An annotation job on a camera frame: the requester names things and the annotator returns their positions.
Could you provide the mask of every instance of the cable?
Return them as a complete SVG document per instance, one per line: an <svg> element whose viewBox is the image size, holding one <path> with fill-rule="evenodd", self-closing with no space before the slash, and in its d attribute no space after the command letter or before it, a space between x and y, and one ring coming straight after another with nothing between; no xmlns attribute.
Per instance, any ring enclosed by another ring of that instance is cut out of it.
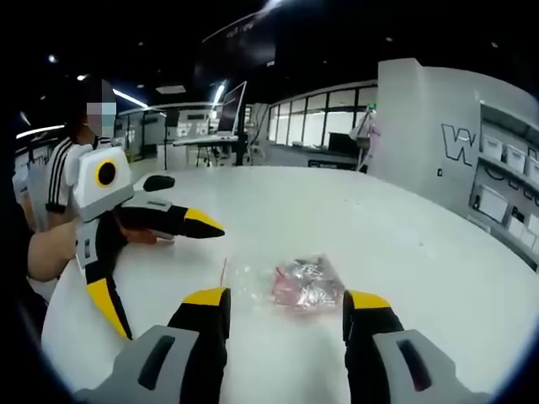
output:
<svg viewBox="0 0 539 404"><path fill-rule="evenodd" d="M266 114L268 113L268 110L270 109L270 105L267 104L266 106L266 110L264 111L264 113L262 114L262 119L260 120L260 126L259 128L257 129L256 131L256 136L254 137L253 141L251 141L248 146L247 146L247 149L246 151L254 144L254 142L256 142L256 140L259 138L259 134L260 134L260 130L262 129L262 123L264 122L264 118L266 116Z"/></svg>

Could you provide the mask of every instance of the glass wall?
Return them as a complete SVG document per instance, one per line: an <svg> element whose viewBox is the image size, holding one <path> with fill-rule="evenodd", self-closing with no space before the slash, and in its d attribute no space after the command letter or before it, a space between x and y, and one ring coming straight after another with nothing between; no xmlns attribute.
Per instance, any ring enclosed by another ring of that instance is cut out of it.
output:
<svg viewBox="0 0 539 404"><path fill-rule="evenodd" d="M331 133L348 134L360 123L366 107L376 102L375 85L299 96L273 105L269 111L269 140L278 145L328 146Z"/></svg>

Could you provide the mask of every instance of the white wall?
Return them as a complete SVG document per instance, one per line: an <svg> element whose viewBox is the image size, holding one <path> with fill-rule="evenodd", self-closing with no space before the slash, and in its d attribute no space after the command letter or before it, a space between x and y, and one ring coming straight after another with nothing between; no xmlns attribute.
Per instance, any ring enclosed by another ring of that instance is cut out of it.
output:
<svg viewBox="0 0 539 404"><path fill-rule="evenodd" d="M424 67L415 59L380 62L377 113L382 136L369 174L465 215L478 159L481 100L539 123L537 101L507 82ZM452 128L458 137L446 153L444 129L452 136ZM458 160L450 158L461 150Z"/></svg>

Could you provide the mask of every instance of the person's hand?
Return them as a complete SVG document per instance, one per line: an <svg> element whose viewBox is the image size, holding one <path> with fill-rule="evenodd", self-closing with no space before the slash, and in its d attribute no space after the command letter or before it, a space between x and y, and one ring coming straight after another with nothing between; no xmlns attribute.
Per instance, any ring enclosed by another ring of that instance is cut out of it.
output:
<svg viewBox="0 0 539 404"><path fill-rule="evenodd" d="M142 242L144 244L155 244L157 242L157 236L148 229L126 229L122 226L118 215L114 211L113 216L121 234L128 242Z"/></svg>

